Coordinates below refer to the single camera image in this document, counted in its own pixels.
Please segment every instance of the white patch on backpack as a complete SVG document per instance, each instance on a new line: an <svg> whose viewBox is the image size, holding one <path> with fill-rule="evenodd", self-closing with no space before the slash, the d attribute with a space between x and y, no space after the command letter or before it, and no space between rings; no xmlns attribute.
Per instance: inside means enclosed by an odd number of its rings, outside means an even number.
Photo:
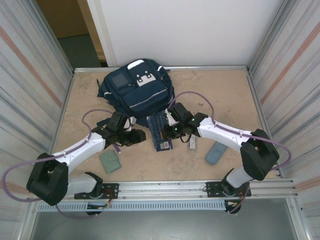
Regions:
<svg viewBox="0 0 320 240"><path fill-rule="evenodd" d="M154 80L156 80L155 76L152 73L148 73L147 75L141 76L141 78L139 78L136 82L138 83L139 87L141 87Z"/></svg>

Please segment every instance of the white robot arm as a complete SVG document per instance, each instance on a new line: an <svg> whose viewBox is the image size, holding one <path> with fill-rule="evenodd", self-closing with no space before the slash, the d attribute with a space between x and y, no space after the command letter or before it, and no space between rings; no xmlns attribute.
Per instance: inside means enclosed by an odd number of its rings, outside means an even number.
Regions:
<svg viewBox="0 0 320 240"><path fill-rule="evenodd" d="M268 138L261 129L250 132L219 122L214 124L211 117L203 113L192 115L181 103L176 103L170 110L166 110L165 115L168 125L161 132L164 139L171 140L186 134L194 134L198 137L218 141L241 154L242 166L233 168L221 181L221 191L225 196L233 196L239 187L252 179L263 180L279 159L279 154L271 143L242 136L255 135ZM135 118L128 118L116 111L105 127L94 128L90 136L73 146L53 155L41 154L38 159L64 156L36 163L26 188L52 206L68 195L90 193L92 197L100 196L103 184L100 177L91 172L69 177L69 173L87 158L114 143L131 146L146 140L144 131L131 129L134 122ZM218 128L217 124L231 132ZM85 145L67 154L68 151L80 146L84 141L87 142Z"/></svg>
<svg viewBox="0 0 320 240"><path fill-rule="evenodd" d="M100 177L91 172L71 177L69 174L90 156L103 151L112 144L119 143L122 146L131 146L146 140L144 131L132 129L135 122L134 117L128 118L116 111L105 127L97 126L89 136L76 144L53 155L42 153L38 159L64 156L36 163L26 184L26 189L51 206L59 203L65 196L78 193L90 193L91 196L98 197L102 193L103 184Z"/></svg>
<svg viewBox="0 0 320 240"><path fill-rule="evenodd" d="M161 133L164 139L172 140L194 134L220 142L241 154L242 166L233 168L222 180L223 191L227 196L232 196L240 186L250 180L263 180L279 159L272 143L246 137L269 139L261 129L251 132L217 121L213 123L212 118L203 113L192 115L179 102L170 110L167 109L165 115L168 125Z"/></svg>

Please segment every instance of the gray floor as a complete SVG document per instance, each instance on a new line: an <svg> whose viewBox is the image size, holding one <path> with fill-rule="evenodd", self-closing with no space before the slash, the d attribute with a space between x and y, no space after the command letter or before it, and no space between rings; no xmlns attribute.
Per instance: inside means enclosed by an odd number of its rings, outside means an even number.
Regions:
<svg viewBox="0 0 320 240"><path fill-rule="evenodd" d="M73 68L100 68L94 44L89 34L58 39Z"/></svg>
<svg viewBox="0 0 320 240"><path fill-rule="evenodd" d="M126 211L74 220L56 212L42 212L38 213L31 239L296 240L297 237L285 199L248 199L237 215L200 210Z"/></svg>

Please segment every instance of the tan table surface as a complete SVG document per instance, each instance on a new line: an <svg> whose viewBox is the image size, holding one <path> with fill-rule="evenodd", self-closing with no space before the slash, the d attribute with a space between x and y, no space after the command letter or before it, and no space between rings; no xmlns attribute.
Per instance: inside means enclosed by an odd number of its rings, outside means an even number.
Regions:
<svg viewBox="0 0 320 240"><path fill-rule="evenodd" d="M56 151L61 151L78 142L88 134L81 123L84 113L91 109L114 111L104 98L97 97L98 85L107 72L86 72L75 75L70 98L61 126ZM169 72L175 94L183 91L201 93L211 101L215 110L215 119L235 128L254 131L260 128L260 121L252 99L245 72L242 70L199 70ZM185 94L178 102L191 111L211 115L209 105L199 96ZM96 123L108 118L105 112L93 112L86 121L92 128ZM242 164L241 156L228 148L219 162L211 165L205 156L215 141L207 138L196 138L196 150L188 149L187 143L173 140L173 150L156 152L151 133L146 127L135 125L134 128L146 132L146 141L130 147L121 147L118 154L122 167L111 174L106 174L96 153L80 164L72 175L90 171L104 181L182 181L182 180L218 180L233 167Z"/></svg>

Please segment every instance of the blue book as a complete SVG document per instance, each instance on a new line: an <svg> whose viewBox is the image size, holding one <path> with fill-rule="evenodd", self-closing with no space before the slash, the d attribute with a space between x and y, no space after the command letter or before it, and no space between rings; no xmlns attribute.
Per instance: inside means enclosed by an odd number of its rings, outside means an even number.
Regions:
<svg viewBox="0 0 320 240"><path fill-rule="evenodd" d="M173 149L171 140L164 140L161 137L161 130L165 127L167 120L165 111L158 112L146 118L152 136L152 142L157 152Z"/></svg>

